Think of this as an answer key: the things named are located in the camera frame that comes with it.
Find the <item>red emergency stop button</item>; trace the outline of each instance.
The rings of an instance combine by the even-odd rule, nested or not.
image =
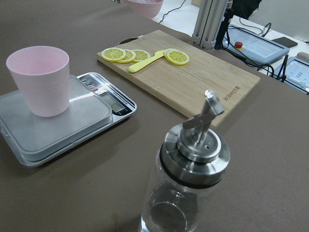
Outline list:
[[[234,45],[235,48],[241,49],[242,48],[242,42],[237,41]]]

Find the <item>tabletop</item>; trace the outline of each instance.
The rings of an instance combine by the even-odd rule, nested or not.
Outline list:
[[[1,137],[0,231],[136,232],[155,155],[186,117],[98,62],[96,53],[157,29],[186,43],[190,36],[110,0],[4,0],[0,29],[0,95],[17,89],[7,57],[49,45],[68,53],[71,74],[100,73],[138,105],[127,121],[37,168],[22,166]],[[308,231],[307,96],[225,51],[207,52],[261,81],[216,130],[231,162],[200,231]]]

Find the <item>yellow lemon slice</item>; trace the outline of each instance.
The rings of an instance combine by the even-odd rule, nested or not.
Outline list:
[[[129,63],[132,62],[135,57],[136,57],[136,53],[133,52],[132,50],[128,50],[128,49],[124,49],[126,51],[126,56],[124,59],[121,59],[119,61],[116,61],[118,63]]]
[[[184,65],[190,61],[190,58],[186,53],[173,48],[167,49],[164,56],[168,61],[177,65]]]
[[[150,58],[150,54],[149,52],[146,52],[144,50],[140,50],[140,49],[134,49],[133,52],[136,53],[136,57],[133,60],[134,62],[140,62],[142,60],[148,59]]]
[[[107,61],[116,62],[126,57],[126,51],[118,47],[110,47],[103,50],[101,56]]]

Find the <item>oil dispenser bottle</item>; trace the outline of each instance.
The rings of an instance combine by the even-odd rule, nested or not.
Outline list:
[[[150,176],[139,232],[193,232],[205,215],[230,160],[226,142],[209,128],[224,108],[212,90],[205,91],[205,98],[199,115],[166,134]]]

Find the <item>wooden cutting board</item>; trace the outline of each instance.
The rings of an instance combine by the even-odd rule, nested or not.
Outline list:
[[[205,102],[204,92],[206,89],[212,89],[225,108],[224,113],[213,120],[211,124],[213,129],[260,81],[258,76],[160,30],[117,47],[143,49],[152,56],[156,51],[167,48],[185,52],[190,57],[190,62],[186,65],[174,65],[163,57],[136,73],[128,71],[133,62],[128,64],[108,62],[101,57],[101,52],[97,53],[97,59],[187,117],[201,112]]]

